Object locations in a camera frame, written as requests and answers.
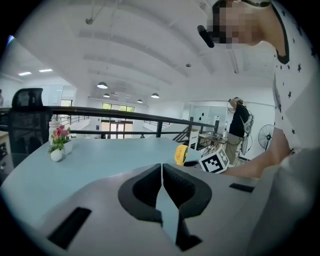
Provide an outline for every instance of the light blue table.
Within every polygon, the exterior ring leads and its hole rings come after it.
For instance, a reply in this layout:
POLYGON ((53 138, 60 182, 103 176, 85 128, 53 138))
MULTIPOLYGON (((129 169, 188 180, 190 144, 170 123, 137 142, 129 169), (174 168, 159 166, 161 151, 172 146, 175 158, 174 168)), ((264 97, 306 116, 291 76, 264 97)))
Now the light blue table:
MULTIPOLYGON (((60 162, 47 155, 47 142, 28 156, 1 186, 3 198, 16 218, 37 229, 44 215, 86 184, 153 164, 174 164, 179 144, 168 138, 73 139, 73 151, 60 162)), ((201 158, 188 150, 187 161, 201 158)), ((162 186, 156 208, 163 229, 174 240, 178 209, 162 186)))

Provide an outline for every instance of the ceiling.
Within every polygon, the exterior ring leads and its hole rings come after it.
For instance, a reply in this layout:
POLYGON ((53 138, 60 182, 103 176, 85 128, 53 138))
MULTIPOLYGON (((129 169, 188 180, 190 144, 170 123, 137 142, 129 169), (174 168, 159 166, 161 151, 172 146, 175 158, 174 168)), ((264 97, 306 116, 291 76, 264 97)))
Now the ceiling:
POLYGON ((50 67, 76 88, 86 89, 91 97, 118 93, 110 99, 129 101, 126 96, 130 96, 130 101, 142 99, 146 104, 153 101, 152 93, 165 97, 177 84, 186 85, 200 75, 228 77, 238 69, 239 75, 273 79, 275 59, 267 44, 230 53, 209 49, 198 35, 197 26, 206 24, 214 2, 49 1, 23 25, 18 37, 30 53, 49 66, 18 49, 10 65, 6 63, 6 70, 14 76, 20 70, 50 67), (96 18, 87 24, 91 17, 96 18), (97 88, 101 81, 108 89, 97 88))
POLYGON ((34 79, 46 79, 48 77, 58 76, 54 71, 39 72, 39 70, 46 69, 50 69, 50 66, 39 61, 15 39, 11 40, 7 45, 0 62, 1 73, 17 79, 17 81, 22 83, 34 79), (31 72, 32 74, 24 76, 18 75, 24 72, 31 72))

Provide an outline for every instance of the potted flower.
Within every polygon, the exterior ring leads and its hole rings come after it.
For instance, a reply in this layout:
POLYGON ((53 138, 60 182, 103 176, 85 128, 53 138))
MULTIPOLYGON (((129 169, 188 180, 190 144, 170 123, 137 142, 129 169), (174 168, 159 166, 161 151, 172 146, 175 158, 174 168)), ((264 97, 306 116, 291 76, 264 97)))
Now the potted flower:
POLYGON ((72 141, 69 138, 70 127, 65 129, 64 125, 60 125, 57 129, 53 131, 51 135, 52 144, 62 144, 62 148, 64 149, 64 153, 67 155, 72 151, 72 141))
POLYGON ((58 162, 63 157, 63 149, 64 145, 56 142, 49 147, 48 154, 53 161, 58 162))

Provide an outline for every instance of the chair backrest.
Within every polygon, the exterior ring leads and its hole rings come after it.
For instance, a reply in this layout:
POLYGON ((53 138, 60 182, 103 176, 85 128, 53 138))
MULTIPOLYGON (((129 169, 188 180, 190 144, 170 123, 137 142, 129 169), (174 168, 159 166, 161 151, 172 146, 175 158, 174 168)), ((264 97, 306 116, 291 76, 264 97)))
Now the chair backrest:
POLYGON ((194 150, 197 150, 198 138, 199 138, 198 130, 190 132, 189 148, 191 148, 191 145, 194 144, 194 150))
POLYGON ((52 110, 43 106, 42 88, 18 90, 8 112, 8 132, 12 153, 31 154, 49 140, 52 110))

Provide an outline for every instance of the white shirt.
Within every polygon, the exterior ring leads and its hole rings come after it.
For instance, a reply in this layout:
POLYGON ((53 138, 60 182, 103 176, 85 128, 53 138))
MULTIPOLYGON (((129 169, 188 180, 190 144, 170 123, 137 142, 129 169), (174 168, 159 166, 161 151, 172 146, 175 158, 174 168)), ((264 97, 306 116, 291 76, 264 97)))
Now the white shirt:
POLYGON ((291 151, 297 153, 320 146, 320 62, 293 16, 278 2, 272 4, 283 22, 289 49, 288 62, 274 56, 274 126, 283 130, 291 151))

